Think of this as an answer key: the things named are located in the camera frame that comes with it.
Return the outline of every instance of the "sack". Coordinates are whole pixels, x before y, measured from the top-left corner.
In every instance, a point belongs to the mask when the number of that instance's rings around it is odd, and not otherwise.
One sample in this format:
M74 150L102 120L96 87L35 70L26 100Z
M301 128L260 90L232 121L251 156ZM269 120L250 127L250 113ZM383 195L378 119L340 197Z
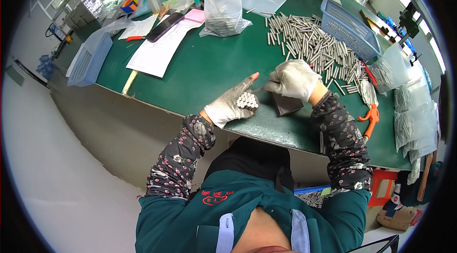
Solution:
M227 37L240 34L249 25L252 22L243 19L241 0L205 0L205 27L199 35Z

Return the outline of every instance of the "white work glove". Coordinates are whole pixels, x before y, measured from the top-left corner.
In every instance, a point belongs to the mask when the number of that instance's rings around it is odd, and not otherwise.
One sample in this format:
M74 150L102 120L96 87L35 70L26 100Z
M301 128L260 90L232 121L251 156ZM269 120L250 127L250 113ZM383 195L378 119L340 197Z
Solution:
M289 60L271 72L270 81L263 90L308 102L318 80L322 80L321 75L315 73L305 61Z
M205 106L204 110L214 125L224 128L225 124L235 119L249 118L254 113L245 108L239 108L236 100L243 92L247 91L252 83L259 77L259 73L254 73L244 79L236 87L224 92L214 102Z

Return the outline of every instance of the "green paper note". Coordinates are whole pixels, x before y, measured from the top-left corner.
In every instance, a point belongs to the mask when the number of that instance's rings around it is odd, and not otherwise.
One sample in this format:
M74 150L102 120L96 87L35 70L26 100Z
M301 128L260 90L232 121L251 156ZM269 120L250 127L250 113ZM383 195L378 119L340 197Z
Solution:
M328 195L330 193L332 188L325 188L322 190L322 193L320 193L321 196L323 195Z
M163 6L167 6L167 5L171 4L171 6L173 6L173 5L175 5L176 3L177 3L176 0L167 0L167 1L164 1L164 2L162 3L162 5L163 5Z

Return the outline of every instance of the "right hand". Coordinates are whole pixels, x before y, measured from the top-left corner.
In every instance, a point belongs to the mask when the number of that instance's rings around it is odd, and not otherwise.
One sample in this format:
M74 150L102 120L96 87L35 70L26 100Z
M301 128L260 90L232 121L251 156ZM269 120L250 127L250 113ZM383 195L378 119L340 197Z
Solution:
M309 102L316 85L322 85L321 80L322 76L315 73L305 61L289 60L271 72L270 81L263 90Z

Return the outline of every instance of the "left hand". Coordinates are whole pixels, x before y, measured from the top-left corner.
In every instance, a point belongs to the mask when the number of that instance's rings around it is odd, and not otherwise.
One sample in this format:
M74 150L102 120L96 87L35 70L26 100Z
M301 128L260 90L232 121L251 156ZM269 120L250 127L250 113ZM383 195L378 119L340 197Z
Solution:
M201 112L202 116L207 120L209 118L209 122L219 128L223 128L229 121L253 116L254 113L252 111L237 107L236 100L243 92L247 91L252 86L252 83L258 77L259 72L253 73L236 87L224 92L214 102L205 106L204 110Z

